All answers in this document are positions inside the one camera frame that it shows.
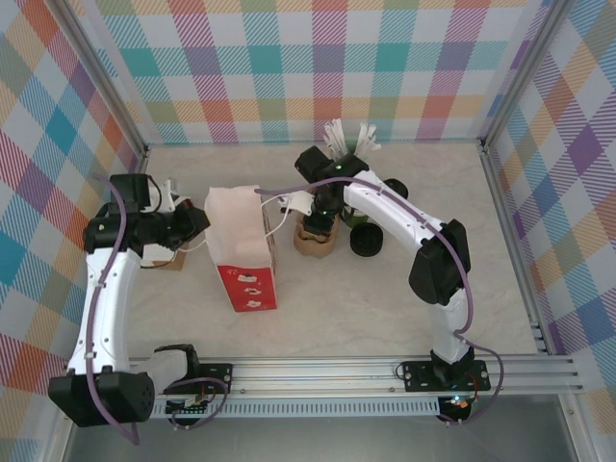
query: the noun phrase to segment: purple cable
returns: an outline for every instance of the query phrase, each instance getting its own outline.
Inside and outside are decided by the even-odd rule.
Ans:
[[[108,186],[111,190],[112,194],[115,197],[115,201],[117,202],[117,207],[119,209],[120,222],[119,230],[117,231],[117,237],[115,238],[114,242],[114,248],[112,249],[112,253],[109,256],[107,265],[105,265],[105,268],[100,274],[100,278],[96,283],[96,287],[94,288],[94,292],[92,293],[92,298],[90,300],[90,310],[88,311],[88,324],[86,324],[86,379],[88,381],[88,390],[90,391],[92,402],[94,403],[94,406],[96,406],[96,409],[98,409],[98,412],[100,412],[100,415],[103,416],[103,419],[105,419],[109,425],[115,427],[124,438],[137,446],[140,443],[139,433],[137,432],[137,425],[135,423],[132,424],[132,433],[130,433],[126,428],[124,428],[107,410],[107,408],[101,401],[100,396],[98,395],[98,390],[96,390],[96,384],[94,383],[94,366],[91,354],[93,347],[92,330],[94,329],[96,305],[98,303],[98,297],[100,296],[100,290],[105,284],[107,276],[109,275],[109,272],[114,265],[114,261],[116,260],[117,253],[119,252],[119,247],[124,237],[124,232],[126,231],[126,207],[124,206],[124,200],[122,199],[122,196],[120,195],[119,191],[108,178],[100,176],[96,173],[93,174],[93,177],[96,178],[98,181],[105,183],[105,185]]]
[[[182,430],[194,430],[196,428],[199,428],[200,426],[203,426],[211,422],[214,419],[214,417],[217,416],[220,413],[220,411],[222,411],[222,408],[224,407],[224,403],[227,402],[227,398],[229,397],[229,389],[227,388],[227,384],[224,383],[222,380],[218,380],[217,378],[213,378],[213,377],[188,378],[186,380],[180,380],[179,382],[175,382],[168,388],[174,388],[174,387],[180,387],[182,385],[191,385],[193,383],[204,383],[204,382],[216,383],[217,385],[220,385],[222,387],[222,390],[224,390],[224,397],[222,397],[222,403],[218,406],[218,409],[212,413],[211,416],[208,416],[205,419],[200,420],[194,425],[180,425],[178,422],[175,421],[175,416],[180,411],[179,410],[174,411],[173,413],[171,413],[171,422],[175,425],[175,428],[180,428]]]
[[[445,239],[445,237],[441,233],[439,233],[439,231],[434,226],[432,226],[429,222],[427,222],[424,217],[422,217],[420,214],[415,212],[415,210],[413,210],[413,208],[410,207],[408,203],[406,202],[406,200],[403,199],[401,196],[399,196],[395,192],[390,192],[388,189],[381,188],[380,186],[377,186],[371,183],[370,181],[362,180],[360,178],[351,178],[347,176],[336,176],[333,178],[326,178],[324,180],[311,183],[309,185],[301,185],[301,186],[297,186],[294,188],[286,188],[284,190],[256,189],[255,192],[260,195],[281,195],[281,194],[295,193],[297,191],[305,191],[311,188],[317,188],[319,186],[328,185],[330,183],[357,183],[359,185],[365,186],[374,191],[378,191],[382,193],[385,197],[388,197],[389,199],[394,201],[397,205],[399,205],[402,209],[404,209],[406,212],[411,214],[411,216],[414,219],[416,219],[419,223],[423,224],[431,233],[433,233],[434,236],[436,236],[437,239],[441,241],[441,243],[443,243],[443,245],[445,246],[445,248],[448,250],[449,254],[451,255],[451,258],[453,258],[453,262],[455,263],[456,267],[458,268],[458,271],[460,272],[460,277],[462,278],[462,284],[464,285],[464,290],[466,291],[466,296],[468,299],[468,314],[467,314],[466,322],[461,328],[455,329],[453,331],[453,336],[464,344],[467,344],[475,349],[479,349],[481,351],[484,351],[486,353],[493,355],[499,362],[499,366],[500,366],[499,384],[497,385],[497,388],[494,394],[492,394],[492,396],[490,397],[490,400],[485,405],[485,407],[483,407],[480,411],[478,411],[474,416],[466,420],[466,424],[473,422],[474,420],[481,417],[483,414],[487,412],[487,410],[494,404],[494,401],[499,395],[499,392],[501,391],[502,382],[504,381],[504,364],[502,362],[502,358],[495,351],[493,351],[490,348],[486,348],[484,346],[479,346],[477,344],[474,344],[473,342],[466,340],[464,336],[462,335],[471,328],[471,324],[473,323],[473,317],[475,315],[475,306],[473,304],[473,294],[471,293],[471,285],[469,284],[469,279],[467,277],[466,270],[464,269],[464,266],[462,265],[462,262],[460,261],[460,257],[458,257],[458,254],[456,253],[455,249],[451,246],[449,241]]]

